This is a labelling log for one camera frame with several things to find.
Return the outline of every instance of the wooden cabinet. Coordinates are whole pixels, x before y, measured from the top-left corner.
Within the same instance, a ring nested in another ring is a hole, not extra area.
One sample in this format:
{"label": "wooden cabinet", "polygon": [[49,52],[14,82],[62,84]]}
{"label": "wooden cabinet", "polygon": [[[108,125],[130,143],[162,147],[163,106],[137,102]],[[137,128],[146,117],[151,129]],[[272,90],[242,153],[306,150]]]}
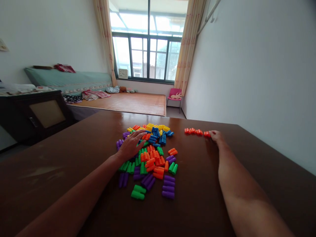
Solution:
{"label": "wooden cabinet", "polygon": [[0,96],[0,124],[17,141],[36,143],[73,124],[61,91]]}

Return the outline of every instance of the window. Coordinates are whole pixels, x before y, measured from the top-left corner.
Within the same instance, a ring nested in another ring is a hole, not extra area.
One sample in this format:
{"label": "window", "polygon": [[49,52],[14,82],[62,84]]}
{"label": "window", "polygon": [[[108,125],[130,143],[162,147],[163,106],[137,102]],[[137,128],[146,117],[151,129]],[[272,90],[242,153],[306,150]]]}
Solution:
{"label": "window", "polygon": [[174,83],[188,0],[109,0],[115,74]]}

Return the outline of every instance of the red bag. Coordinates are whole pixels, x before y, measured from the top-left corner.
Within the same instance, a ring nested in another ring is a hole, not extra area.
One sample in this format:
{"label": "red bag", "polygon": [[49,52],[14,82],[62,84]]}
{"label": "red bag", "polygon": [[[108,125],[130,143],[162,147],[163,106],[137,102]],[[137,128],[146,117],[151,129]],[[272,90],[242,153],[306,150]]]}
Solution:
{"label": "red bag", "polygon": [[76,73],[75,70],[70,65],[67,65],[67,64],[64,64],[64,65],[56,64],[54,65],[54,68],[62,72]]}

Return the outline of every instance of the curtain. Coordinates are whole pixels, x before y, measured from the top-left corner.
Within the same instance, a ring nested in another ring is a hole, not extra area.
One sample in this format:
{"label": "curtain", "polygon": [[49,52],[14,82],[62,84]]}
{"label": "curtain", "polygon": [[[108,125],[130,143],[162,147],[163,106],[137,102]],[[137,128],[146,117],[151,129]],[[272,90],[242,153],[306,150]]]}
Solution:
{"label": "curtain", "polygon": [[181,94],[183,96],[185,95],[185,90],[189,80],[197,32],[202,19],[205,2],[206,0],[189,0],[188,3],[188,11],[184,24],[177,72],[174,82],[174,87],[181,89]]}
{"label": "curtain", "polygon": [[102,36],[103,53],[111,66],[112,86],[117,85],[114,73],[114,53],[108,0],[93,0],[99,29]]}

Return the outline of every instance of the small chair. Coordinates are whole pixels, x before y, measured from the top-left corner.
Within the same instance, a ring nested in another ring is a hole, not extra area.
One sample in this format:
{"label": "small chair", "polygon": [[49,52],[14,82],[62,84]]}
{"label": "small chair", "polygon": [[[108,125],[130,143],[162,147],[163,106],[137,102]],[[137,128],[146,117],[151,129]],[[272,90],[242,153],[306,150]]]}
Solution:
{"label": "small chair", "polygon": [[180,101],[180,106],[179,106],[179,113],[181,112],[181,99],[172,99],[171,96],[172,95],[176,95],[177,93],[180,93],[181,94],[182,90],[181,89],[176,89],[176,88],[171,88],[170,89],[170,93],[169,93],[169,97],[167,99],[167,105],[168,106],[168,101],[169,100],[177,100],[177,101]]}

